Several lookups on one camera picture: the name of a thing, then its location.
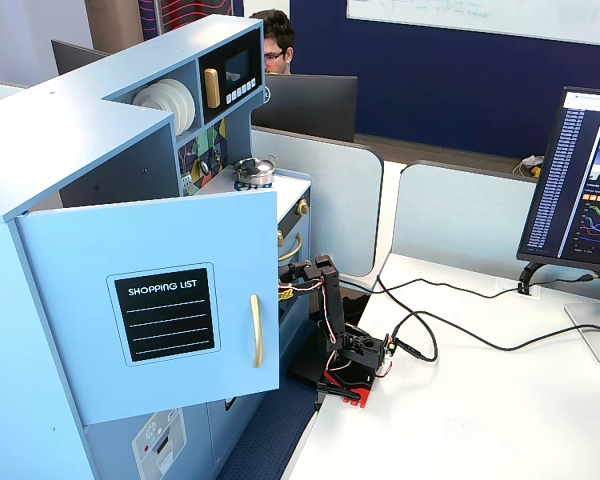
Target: dark blue wall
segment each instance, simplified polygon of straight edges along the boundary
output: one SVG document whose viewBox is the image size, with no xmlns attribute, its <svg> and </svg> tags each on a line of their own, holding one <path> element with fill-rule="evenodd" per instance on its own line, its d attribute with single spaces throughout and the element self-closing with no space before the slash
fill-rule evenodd
<svg viewBox="0 0 600 480">
<path fill-rule="evenodd" d="M 563 86 L 600 88 L 597 46 L 348 20 L 346 4 L 291 1 L 292 71 L 357 75 L 360 133 L 522 158 L 544 153 Z"/>
</svg>

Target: desk surface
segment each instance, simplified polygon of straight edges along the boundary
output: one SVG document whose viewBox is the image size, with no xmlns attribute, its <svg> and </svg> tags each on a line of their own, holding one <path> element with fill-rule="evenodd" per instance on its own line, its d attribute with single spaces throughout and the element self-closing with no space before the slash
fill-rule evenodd
<svg viewBox="0 0 600 480">
<path fill-rule="evenodd" d="M 495 277 L 396 255 L 382 273 L 387 286 L 418 277 L 487 294 L 507 286 Z M 563 305 L 591 301 L 549 289 L 538 299 L 506 294 L 485 300 L 425 284 L 396 296 L 502 346 L 571 326 Z M 360 326 L 383 337 L 404 316 L 386 295 L 374 295 Z M 578 332 L 504 353 L 425 321 L 438 339 L 438 362 L 399 351 L 364 410 L 328 397 L 292 480 L 600 480 L 600 364 Z M 432 353 L 415 319 L 398 336 Z"/>
</svg>

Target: knob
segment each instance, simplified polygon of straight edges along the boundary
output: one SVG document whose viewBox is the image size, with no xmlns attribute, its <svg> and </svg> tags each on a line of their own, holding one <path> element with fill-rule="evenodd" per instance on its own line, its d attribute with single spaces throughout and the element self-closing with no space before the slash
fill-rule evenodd
<svg viewBox="0 0 600 480">
<path fill-rule="evenodd" d="M 296 206 L 296 214 L 297 215 L 309 215 L 309 204 L 305 198 L 300 199 L 298 205 Z"/>
</svg>

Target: black monitor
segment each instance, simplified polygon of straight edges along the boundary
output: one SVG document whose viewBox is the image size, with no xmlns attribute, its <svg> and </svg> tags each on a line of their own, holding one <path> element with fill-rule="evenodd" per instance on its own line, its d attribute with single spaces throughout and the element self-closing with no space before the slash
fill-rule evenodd
<svg viewBox="0 0 600 480">
<path fill-rule="evenodd" d="M 56 59 L 58 75 L 64 75 L 65 73 L 109 56 L 108 53 L 79 47 L 78 45 L 61 42 L 59 40 L 51 40 L 51 47 L 53 48 L 53 56 Z"/>
<path fill-rule="evenodd" d="M 253 111 L 253 125 L 353 142 L 357 77 L 268 74 L 266 86 L 271 98 Z"/>
<path fill-rule="evenodd" d="M 600 90 L 565 89 L 518 259 L 600 272 Z M 565 309 L 600 326 L 600 304 Z M 581 333 L 600 361 L 600 334 Z"/>
</svg>

